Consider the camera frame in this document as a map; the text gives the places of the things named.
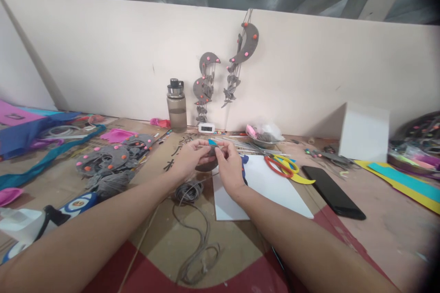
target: white paper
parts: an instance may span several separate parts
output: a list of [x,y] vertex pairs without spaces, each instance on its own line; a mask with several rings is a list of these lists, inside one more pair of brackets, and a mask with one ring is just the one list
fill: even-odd
[[[291,209],[305,217],[313,219],[313,214],[293,187],[290,180],[273,172],[266,162],[264,156],[249,156],[249,161],[244,165],[246,181],[249,187],[262,194],[266,198]],[[213,177],[215,216],[217,221],[238,221],[249,220],[245,211],[229,197],[220,175]]]
[[347,102],[338,154],[350,159],[386,163],[390,112]]

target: yellow scissors handle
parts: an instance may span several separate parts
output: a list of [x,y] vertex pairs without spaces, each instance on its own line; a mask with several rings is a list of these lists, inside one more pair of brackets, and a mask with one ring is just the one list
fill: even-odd
[[293,169],[291,169],[292,173],[296,174],[299,173],[299,168],[298,166],[289,158],[283,157],[283,156],[278,156],[278,155],[274,155],[274,159],[276,161],[278,161],[279,163],[282,163],[284,166],[286,166],[287,168],[291,168],[290,165],[292,165]]

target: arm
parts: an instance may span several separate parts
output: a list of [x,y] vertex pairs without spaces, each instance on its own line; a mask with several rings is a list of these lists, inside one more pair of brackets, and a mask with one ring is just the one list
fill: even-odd
[[197,164],[214,159],[204,157],[207,145],[186,144],[168,172],[96,205],[0,266],[3,292],[80,292]]
[[318,224],[247,187],[234,145],[216,150],[227,193],[310,292],[398,292],[370,264]]

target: yellow foam sheet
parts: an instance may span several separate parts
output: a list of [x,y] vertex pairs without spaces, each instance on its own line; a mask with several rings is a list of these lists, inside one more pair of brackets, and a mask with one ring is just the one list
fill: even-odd
[[[385,181],[387,181],[389,184],[391,184],[391,186],[400,191],[401,193],[407,195],[408,197],[410,197],[411,199],[414,199],[416,202],[422,204],[423,206],[425,206],[426,208],[429,208],[430,210],[436,212],[437,214],[440,215],[440,203],[414,191],[413,189],[408,188],[407,186],[404,186],[403,184],[390,179],[389,177],[386,177],[374,170],[372,170],[370,167],[368,167],[368,165],[370,165],[372,162],[369,161],[361,161],[361,160],[355,160],[356,164],[358,164],[359,166],[361,166],[362,168],[368,170],[369,172],[372,172],[373,174],[376,174],[377,176],[379,176],[381,179],[384,179]],[[387,163],[377,163],[382,167],[392,167],[391,165],[387,164]],[[424,182],[425,181],[419,179],[416,176],[412,176],[413,178],[415,178],[416,180],[419,180],[420,182]]]

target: digital clock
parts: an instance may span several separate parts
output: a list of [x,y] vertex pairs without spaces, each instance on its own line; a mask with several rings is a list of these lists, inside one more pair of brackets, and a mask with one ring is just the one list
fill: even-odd
[[211,123],[200,123],[198,124],[198,131],[200,133],[213,134],[215,132],[215,125]]

